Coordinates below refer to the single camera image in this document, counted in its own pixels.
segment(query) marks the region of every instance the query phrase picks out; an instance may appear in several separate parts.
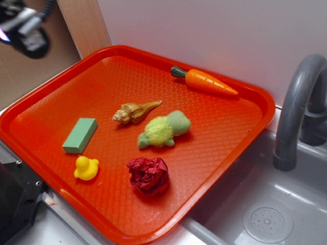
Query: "red plastic tray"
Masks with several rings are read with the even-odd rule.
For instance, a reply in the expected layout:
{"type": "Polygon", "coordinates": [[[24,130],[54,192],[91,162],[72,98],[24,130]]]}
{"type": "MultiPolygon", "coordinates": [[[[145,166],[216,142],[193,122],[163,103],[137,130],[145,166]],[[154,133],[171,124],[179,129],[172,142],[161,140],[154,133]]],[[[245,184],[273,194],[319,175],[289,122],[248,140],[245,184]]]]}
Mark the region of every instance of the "red plastic tray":
{"type": "Polygon", "coordinates": [[[208,72],[239,92],[236,99],[187,86],[170,75],[173,60],[126,46],[102,49],[36,89],[0,117],[0,138],[109,240],[149,243],[172,230],[272,120],[264,90],[208,72]],[[111,120],[120,105],[162,100],[137,125],[111,120]],[[181,110],[192,122],[175,146],[139,150],[137,138],[159,115],[181,110]],[[83,155],[99,160],[97,176],[75,179],[77,155],[62,149],[81,117],[99,124],[83,155]],[[154,197],[135,191],[126,164],[161,157],[169,189],[154,197]]]}

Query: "sink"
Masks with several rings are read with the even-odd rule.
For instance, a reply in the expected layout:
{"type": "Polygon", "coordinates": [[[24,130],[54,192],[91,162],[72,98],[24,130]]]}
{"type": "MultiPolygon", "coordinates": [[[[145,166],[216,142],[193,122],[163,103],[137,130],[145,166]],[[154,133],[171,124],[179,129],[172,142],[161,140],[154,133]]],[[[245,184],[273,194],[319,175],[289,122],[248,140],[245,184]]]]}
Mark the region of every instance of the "sink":
{"type": "Polygon", "coordinates": [[[327,244],[326,152],[299,143],[296,168],[284,172],[274,142],[264,131],[191,210],[201,232],[224,244],[327,244]]]}

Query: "conch shell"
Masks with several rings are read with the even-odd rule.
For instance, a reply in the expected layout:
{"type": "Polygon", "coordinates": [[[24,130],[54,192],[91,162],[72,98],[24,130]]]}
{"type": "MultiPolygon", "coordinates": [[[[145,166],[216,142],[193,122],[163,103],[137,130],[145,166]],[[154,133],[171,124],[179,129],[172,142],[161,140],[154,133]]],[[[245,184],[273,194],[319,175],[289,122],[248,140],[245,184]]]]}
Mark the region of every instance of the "conch shell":
{"type": "Polygon", "coordinates": [[[123,124],[127,124],[130,121],[136,124],[142,121],[153,108],[160,106],[161,103],[162,101],[150,102],[143,105],[137,103],[123,104],[121,109],[115,113],[112,120],[123,124]]]}

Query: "crumpled red paper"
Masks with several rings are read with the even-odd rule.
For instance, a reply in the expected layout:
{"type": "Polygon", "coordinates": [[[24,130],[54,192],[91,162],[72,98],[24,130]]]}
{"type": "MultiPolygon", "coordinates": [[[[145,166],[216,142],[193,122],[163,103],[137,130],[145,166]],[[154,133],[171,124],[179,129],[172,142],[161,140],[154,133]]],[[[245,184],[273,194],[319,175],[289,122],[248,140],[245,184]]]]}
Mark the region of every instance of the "crumpled red paper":
{"type": "Polygon", "coordinates": [[[135,158],[129,160],[127,167],[132,174],[130,183],[144,194],[163,193],[169,186],[168,167],[159,157],[135,158]]]}

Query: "green stuffed toy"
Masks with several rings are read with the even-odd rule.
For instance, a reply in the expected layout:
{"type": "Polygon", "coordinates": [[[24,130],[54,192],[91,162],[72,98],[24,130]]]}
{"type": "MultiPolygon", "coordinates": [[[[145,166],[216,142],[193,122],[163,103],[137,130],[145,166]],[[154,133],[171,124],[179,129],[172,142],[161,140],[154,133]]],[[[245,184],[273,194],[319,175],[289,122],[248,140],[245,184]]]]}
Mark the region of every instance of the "green stuffed toy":
{"type": "Polygon", "coordinates": [[[174,146],[174,136],[186,133],[190,127],[190,120],[181,111],[173,111],[167,116],[156,117],[146,125],[145,133],[138,137],[138,147],[143,149],[150,145],[174,146]]]}

